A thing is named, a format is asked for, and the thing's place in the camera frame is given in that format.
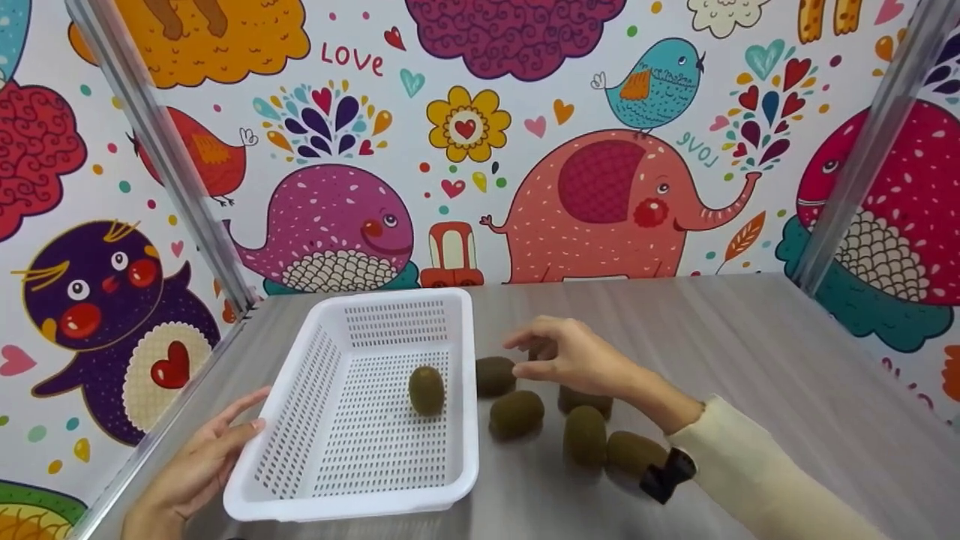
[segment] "cartoon car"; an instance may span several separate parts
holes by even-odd
[[[473,228],[462,221],[445,221],[430,228],[430,261],[433,268],[420,271],[424,287],[482,285],[476,266]]]

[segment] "yellow flower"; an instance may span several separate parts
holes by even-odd
[[[500,110],[500,96],[490,89],[470,99],[462,86],[454,86],[446,101],[436,100],[426,106],[426,117],[433,124],[430,144],[445,148],[446,158],[459,163],[470,157],[482,162],[490,159],[491,148],[507,144],[504,130],[510,127],[510,113]]]

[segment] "hand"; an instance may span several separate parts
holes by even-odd
[[[262,418],[233,427],[230,423],[269,393],[267,386],[240,398],[194,433],[134,503],[124,526],[124,538],[152,537],[148,528],[155,528],[154,524],[182,528],[209,503],[227,485],[244,445],[264,427]],[[130,530],[141,527],[140,523],[148,528]]]
[[[657,374],[634,364],[593,333],[590,327],[575,319],[541,315],[508,337],[503,347],[527,351],[543,338],[556,343],[556,354],[550,354],[553,359],[519,363],[514,367],[515,376],[550,380],[585,394],[620,399],[638,383],[638,379],[657,377]]]

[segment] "red bird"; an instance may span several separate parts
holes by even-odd
[[[236,191],[243,182],[247,174],[247,147],[257,143],[257,136],[252,130],[241,128],[242,143],[240,146],[233,146],[217,138],[186,112],[173,107],[168,107],[167,111],[177,127],[183,146],[186,147],[194,166],[197,167],[197,172],[200,173],[206,194],[222,207],[233,206],[233,199],[227,195]],[[140,141],[136,134],[129,139],[133,143],[133,152],[143,161],[150,176],[163,185],[156,167],[150,161],[150,156],[146,152],[141,152]]]

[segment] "cream sleeve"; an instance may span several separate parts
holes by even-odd
[[[700,487],[759,540],[886,540],[718,396],[667,440],[693,458]]]

